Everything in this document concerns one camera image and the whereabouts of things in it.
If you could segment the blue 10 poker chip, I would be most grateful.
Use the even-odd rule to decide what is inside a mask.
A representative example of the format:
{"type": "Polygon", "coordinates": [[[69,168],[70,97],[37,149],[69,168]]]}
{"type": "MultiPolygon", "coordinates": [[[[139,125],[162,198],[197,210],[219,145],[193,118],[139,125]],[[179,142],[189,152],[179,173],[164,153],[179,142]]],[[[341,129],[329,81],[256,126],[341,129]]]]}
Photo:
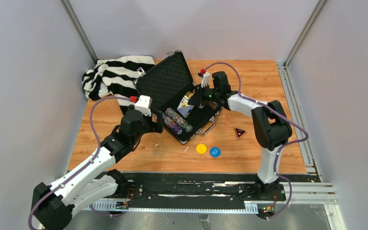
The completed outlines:
{"type": "Polygon", "coordinates": [[[209,153],[211,157],[217,158],[221,155],[221,150],[218,147],[212,147],[209,153]]]}

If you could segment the blue yellow card deck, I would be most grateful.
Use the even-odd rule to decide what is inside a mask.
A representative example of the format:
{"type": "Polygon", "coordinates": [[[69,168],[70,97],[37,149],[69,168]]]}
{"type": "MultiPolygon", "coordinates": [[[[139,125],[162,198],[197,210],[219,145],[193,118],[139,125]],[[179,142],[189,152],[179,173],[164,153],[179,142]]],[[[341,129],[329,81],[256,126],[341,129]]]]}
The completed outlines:
{"type": "Polygon", "coordinates": [[[179,103],[179,105],[178,105],[178,107],[177,107],[177,112],[182,116],[182,117],[184,117],[184,118],[187,118],[189,115],[190,115],[190,113],[191,113],[191,111],[192,111],[192,109],[194,108],[194,106],[193,105],[189,105],[188,104],[188,101],[189,101],[189,98],[188,97],[186,97],[186,96],[184,96],[182,99],[181,99],[181,101],[180,101],[180,103],[179,103]]]}

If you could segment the black triangular heart token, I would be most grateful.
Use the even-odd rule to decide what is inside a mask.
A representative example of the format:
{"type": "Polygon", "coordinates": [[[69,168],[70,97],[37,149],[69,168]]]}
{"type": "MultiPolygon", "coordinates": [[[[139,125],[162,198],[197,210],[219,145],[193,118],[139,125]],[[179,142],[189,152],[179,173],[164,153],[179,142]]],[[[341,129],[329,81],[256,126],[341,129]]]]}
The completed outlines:
{"type": "Polygon", "coordinates": [[[234,131],[235,131],[237,139],[242,138],[247,133],[246,130],[243,130],[243,129],[240,129],[240,128],[237,128],[237,127],[234,128],[234,131]]]}

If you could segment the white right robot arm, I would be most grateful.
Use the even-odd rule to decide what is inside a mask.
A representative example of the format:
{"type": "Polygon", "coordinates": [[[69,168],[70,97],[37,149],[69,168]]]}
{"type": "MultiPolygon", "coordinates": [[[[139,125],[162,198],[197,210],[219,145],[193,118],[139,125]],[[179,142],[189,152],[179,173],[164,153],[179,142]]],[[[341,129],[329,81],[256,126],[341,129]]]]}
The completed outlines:
{"type": "Polygon", "coordinates": [[[262,148],[255,194],[266,200],[278,188],[278,167],[282,148],[292,136],[292,129],[286,120],[284,109],[279,101],[262,102],[233,91],[225,72],[213,74],[202,69],[198,73],[201,83],[195,87],[190,105],[202,106],[215,103],[229,111],[239,112],[252,119],[255,138],[262,148]]]}

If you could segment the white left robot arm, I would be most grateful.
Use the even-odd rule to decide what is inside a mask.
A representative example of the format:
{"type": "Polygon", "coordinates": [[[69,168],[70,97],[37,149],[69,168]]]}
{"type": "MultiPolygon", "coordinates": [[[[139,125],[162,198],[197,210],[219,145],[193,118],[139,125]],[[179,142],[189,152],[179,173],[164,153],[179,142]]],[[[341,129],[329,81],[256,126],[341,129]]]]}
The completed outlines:
{"type": "Polygon", "coordinates": [[[38,184],[33,192],[29,228],[34,229],[32,219],[36,218],[47,230],[62,230],[82,209],[98,199],[109,195],[124,197],[128,186],[118,170],[111,170],[97,181],[94,179],[133,152],[144,134],[162,133],[161,111],[156,112],[156,118],[154,122],[151,115],[128,110],[121,123],[86,160],[51,184],[38,184]]]}

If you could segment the blue-green poker chip stack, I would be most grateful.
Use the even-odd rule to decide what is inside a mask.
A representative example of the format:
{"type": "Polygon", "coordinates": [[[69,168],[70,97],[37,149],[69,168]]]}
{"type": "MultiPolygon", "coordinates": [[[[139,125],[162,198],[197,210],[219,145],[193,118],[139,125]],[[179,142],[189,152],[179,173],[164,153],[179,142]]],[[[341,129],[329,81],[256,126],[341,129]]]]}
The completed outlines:
{"type": "Polygon", "coordinates": [[[192,130],[193,130],[193,127],[191,125],[187,125],[184,130],[187,132],[187,133],[190,133],[192,130]]]}

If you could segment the black poker set case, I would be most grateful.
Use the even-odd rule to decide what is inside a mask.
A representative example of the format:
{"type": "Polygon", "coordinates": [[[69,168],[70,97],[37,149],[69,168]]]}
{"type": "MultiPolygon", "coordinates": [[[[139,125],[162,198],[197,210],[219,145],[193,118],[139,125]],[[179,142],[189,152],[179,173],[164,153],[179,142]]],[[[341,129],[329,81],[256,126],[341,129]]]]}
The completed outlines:
{"type": "Polygon", "coordinates": [[[195,85],[188,64],[181,50],[168,56],[149,70],[138,69],[139,77],[134,86],[141,95],[152,99],[152,112],[161,111],[166,130],[181,144],[187,143],[202,129],[215,122],[222,107],[215,102],[190,105],[200,88],[195,85]]]}

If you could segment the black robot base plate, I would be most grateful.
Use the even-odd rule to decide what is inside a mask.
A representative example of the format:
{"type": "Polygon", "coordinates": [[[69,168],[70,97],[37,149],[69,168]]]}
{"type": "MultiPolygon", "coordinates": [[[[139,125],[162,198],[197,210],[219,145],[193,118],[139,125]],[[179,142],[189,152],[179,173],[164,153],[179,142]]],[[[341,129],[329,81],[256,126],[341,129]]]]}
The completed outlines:
{"type": "Polygon", "coordinates": [[[286,201],[278,181],[264,185],[255,173],[125,172],[117,191],[109,195],[131,208],[241,209],[245,201],[272,206],[286,201]]]}

